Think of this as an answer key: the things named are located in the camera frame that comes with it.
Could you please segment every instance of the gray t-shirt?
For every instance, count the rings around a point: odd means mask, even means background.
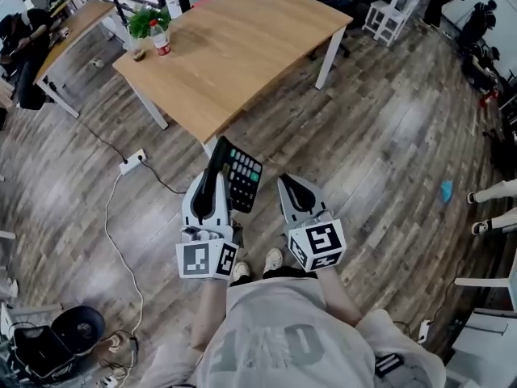
[[[405,364],[375,377],[376,355],[398,353]],[[441,360],[405,337],[384,310],[356,328],[325,311],[315,279],[277,278],[229,288],[227,316],[203,358],[185,341],[158,349],[141,387],[191,383],[198,388],[442,388]]]

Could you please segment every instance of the potted plant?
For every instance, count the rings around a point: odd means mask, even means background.
[[[161,10],[152,7],[142,7],[137,13],[129,18],[128,32],[131,35],[132,58],[141,61],[145,57],[144,45],[141,40],[150,34],[151,20],[157,20],[163,30],[167,30],[170,23],[170,14],[166,7]]]

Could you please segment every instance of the wood laminate flooring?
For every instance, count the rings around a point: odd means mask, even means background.
[[[348,251],[338,270],[351,296],[363,310],[385,308],[416,337],[420,322],[443,303],[456,266],[462,276],[483,277],[491,269],[493,238],[474,238],[469,229],[502,213],[506,202],[467,206],[465,194],[500,180],[481,136],[498,115],[479,108],[479,95],[438,33],[411,20],[392,48],[361,31],[349,34],[351,56],[336,57],[323,90],[314,83],[326,47],[225,133],[264,164],[254,211],[237,215],[245,228],[240,258],[259,274],[267,251],[285,248],[276,179],[283,171],[306,177],[323,188],[343,222]],[[184,191],[207,157],[174,122],[162,131],[153,121],[110,66],[121,53],[118,42],[106,42],[96,29],[61,62],[54,81],[66,83],[63,94],[80,120],[126,156],[143,148],[162,179]],[[106,66],[88,65],[92,57]],[[20,282],[20,300],[85,303],[102,313],[107,331],[131,330],[139,297],[104,233],[117,154],[56,105],[14,108],[0,145],[6,177],[0,221],[18,236],[6,259]],[[453,182],[448,203],[441,198],[444,180]],[[137,383],[153,351],[196,312],[201,283],[180,280],[175,258],[180,209],[181,197],[145,167],[120,180],[109,208],[108,229],[145,296],[140,364],[126,386]],[[290,255],[287,261],[294,264]],[[455,306],[470,309],[474,294],[451,287],[431,328],[431,351],[441,353]],[[121,361],[129,363],[130,355]]]

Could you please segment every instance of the white cube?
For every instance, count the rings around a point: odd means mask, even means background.
[[[223,238],[176,244],[179,276],[190,279],[228,280],[239,246]]]
[[[347,250],[340,220],[289,230],[288,247],[306,272],[328,268]]]

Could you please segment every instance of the white cable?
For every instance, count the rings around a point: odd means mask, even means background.
[[[119,183],[119,179],[120,179],[121,176],[122,176],[122,174],[119,174],[118,177],[116,177],[115,184],[113,184],[113,189],[111,190],[110,198],[108,199],[108,201],[106,203],[106,208],[105,208],[105,211],[104,211],[104,232],[106,233],[106,236],[109,238],[110,243],[115,248],[116,252],[119,254],[120,261],[122,261],[122,264],[128,270],[128,272],[131,273],[132,283],[134,284],[135,289],[137,290],[138,294],[140,295],[140,318],[138,319],[138,323],[136,324],[136,326],[131,331],[131,336],[134,337],[135,336],[135,331],[138,329],[138,327],[142,323],[142,316],[144,314],[144,295],[142,294],[142,292],[138,288],[137,279],[135,277],[135,274],[132,272],[131,268],[128,266],[128,264],[126,263],[124,257],[122,256],[122,253],[120,252],[119,248],[116,246],[116,244],[115,244],[115,242],[113,242],[113,239],[111,238],[110,234],[107,232],[107,207],[109,206],[109,204],[111,202],[111,199],[113,198],[113,195],[115,194],[115,188],[116,188],[116,185]],[[132,367],[134,365],[134,361],[135,361],[135,352],[132,350],[131,351],[131,366],[128,369],[128,373],[124,377],[124,380],[122,381],[122,384],[120,384],[120,388],[122,388],[122,386],[124,386],[124,383],[126,382],[126,379],[128,379],[129,374],[131,373],[131,369],[132,369]]]

